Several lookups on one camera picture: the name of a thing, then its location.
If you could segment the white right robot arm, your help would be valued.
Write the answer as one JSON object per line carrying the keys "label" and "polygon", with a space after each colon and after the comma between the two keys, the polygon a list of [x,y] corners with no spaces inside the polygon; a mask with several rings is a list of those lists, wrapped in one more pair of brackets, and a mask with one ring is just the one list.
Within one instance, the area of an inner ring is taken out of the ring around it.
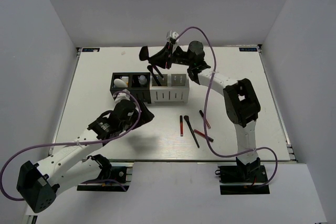
{"label": "white right robot arm", "polygon": [[177,45],[176,39],[170,39],[163,49],[151,57],[146,47],[139,53],[140,60],[147,60],[157,73],[161,73],[158,68],[169,69],[172,64],[188,66],[187,73],[190,80],[224,97],[227,116],[236,130],[239,153],[236,157],[237,175],[245,182],[250,181],[260,166],[255,140],[260,103],[249,79],[235,80],[225,77],[211,70],[204,57],[203,44],[196,40],[189,44],[187,51]]}

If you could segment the white and orange tube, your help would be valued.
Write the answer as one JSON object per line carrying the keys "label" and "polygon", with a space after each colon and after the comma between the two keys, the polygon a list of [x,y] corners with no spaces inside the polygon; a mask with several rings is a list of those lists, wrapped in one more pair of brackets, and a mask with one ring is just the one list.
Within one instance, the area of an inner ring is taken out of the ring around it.
{"label": "white and orange tube", "polygon": [[114,79],[113,85],[115,88],[127,88],[128,84],[122,79]]}

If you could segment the black fan makeup brush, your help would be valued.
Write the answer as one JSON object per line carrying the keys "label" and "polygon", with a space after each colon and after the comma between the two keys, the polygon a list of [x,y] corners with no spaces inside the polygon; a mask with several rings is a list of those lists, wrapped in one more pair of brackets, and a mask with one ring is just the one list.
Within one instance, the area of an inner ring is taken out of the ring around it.
{"label": "black fan makeup brush", "polygon": [[[139,52],[139,59],[141,61],[148,61],[150,62],[150,57],[149,57],[149,50],[148,50],[148,46],[143,46],[141,49],[140,49],[140,52]],[[159,69],[157,68],[156,65],[154,65],[153,63],[149,63],[147,69],[149,70],[149,72],[154,75],[154,72],[153,70],[155,70],[158,75],[163,78],[163,75],[162,73],[159,71]]]}

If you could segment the black angled makeup brush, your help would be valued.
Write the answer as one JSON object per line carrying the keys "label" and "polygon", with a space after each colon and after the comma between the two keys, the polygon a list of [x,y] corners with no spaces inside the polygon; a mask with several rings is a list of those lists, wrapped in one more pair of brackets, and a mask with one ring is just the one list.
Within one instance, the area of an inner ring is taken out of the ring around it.
{"label": "black angled makeup brush", "polygon": [[197,138],[196,138],[196,136],[195,136],[195,133],[194,133],[194,131],[193,131],[193,128],[192,128],[192,126],[191,126],[189,116],[188,116],[188,115],[184,115],[184,116],[183,116],[183,119],[184,119],[185,122],[187,123],[187,126],[188,126],[188,128],[189,128],[189,130],[190,130],[190,132],[191,132],[192,138],[194,139],[197,148],[200,148],[200,145],[199,145],[199,143],[198,143],[198,140],[197,140]]}

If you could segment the long black powder brush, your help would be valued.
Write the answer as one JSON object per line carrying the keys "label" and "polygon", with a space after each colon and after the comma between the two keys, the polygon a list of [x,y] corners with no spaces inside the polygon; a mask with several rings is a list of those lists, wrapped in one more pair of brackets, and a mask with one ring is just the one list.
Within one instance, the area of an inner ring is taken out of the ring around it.
{"label": "long black powder brush", "polygon": [[148,69],[148,71],[151,73],[151,75],[152,75],[152,79],[155,81],[156,85],[157,85],[158,87],[161,87],[162,85],[161,85],[160,81],[158,80],[158,78],[157,78],[156,75],[154,74],[153,66],[152,66],[152,65],[148,65],[148,66],[147,66],[147,69]]}

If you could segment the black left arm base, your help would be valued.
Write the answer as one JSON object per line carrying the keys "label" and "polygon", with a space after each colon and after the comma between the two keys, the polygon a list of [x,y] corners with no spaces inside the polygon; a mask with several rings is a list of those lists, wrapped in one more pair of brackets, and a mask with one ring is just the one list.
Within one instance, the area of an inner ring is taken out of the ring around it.
{"label": "black left arm base", "polygon": [[96,179],[100,182],[80,184],[77,186],[77,191],[125,193],[132,180],[133,163],[111,163],[111,165],[110,173],[99,175]]}

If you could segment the red lip gloss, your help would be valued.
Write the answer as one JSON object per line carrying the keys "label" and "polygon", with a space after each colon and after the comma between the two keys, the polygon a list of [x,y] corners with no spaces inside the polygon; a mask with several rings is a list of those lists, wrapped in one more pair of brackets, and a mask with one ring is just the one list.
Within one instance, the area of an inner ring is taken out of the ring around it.
{"label": "red lip gloss", "polygon": [[208,120],[206,119],[205,115],[204,115],[204,112],[202,110],[199,110],[199,114],[200,116],[202,117],[202,119],[205,121],[205,124],[206,124],[206,127],[208,129],[211,128],[211,125],[209,124]]}

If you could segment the clear small bottle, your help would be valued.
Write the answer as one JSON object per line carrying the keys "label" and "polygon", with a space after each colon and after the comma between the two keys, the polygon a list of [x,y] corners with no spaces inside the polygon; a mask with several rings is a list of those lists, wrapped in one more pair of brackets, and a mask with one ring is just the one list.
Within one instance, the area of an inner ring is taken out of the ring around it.
{"label": "clear small bottle", "polygon": [[140,75],[139,76],[139,84],[141,85],[141,86],[146,86],[146,84],[147,84],[147,78],[146,78],[146,76],[145,75]]}

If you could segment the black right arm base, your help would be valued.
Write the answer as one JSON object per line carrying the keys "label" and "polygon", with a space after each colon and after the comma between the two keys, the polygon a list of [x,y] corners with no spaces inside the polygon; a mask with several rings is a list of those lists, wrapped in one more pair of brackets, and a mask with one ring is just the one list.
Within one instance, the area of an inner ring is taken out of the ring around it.
{"label": "black right arm base", "polygon": [[215,171],[219,178],[221,195],[269,195],[268,185],[261,186],[268,181],[266,169],[261,165],[249,177],[244,177],[238,166],[219,166]]}

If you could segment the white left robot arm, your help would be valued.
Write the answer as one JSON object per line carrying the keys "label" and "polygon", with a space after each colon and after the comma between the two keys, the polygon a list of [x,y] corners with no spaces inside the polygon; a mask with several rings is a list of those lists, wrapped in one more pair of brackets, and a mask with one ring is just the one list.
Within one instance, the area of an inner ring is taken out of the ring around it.
{"label": "white left robot arm", "polygon": [[72,187],[92,180],[108,180],[112,169],[110,162],[93,152],[104,147],[107,139],[141,127],[153,118],[154,114],[142,101],[119,101],[113,110],[103,112],[90,123],[73,146],[66,145],[35,164],[25,162],[19,170],[18,192],[37,214]]}

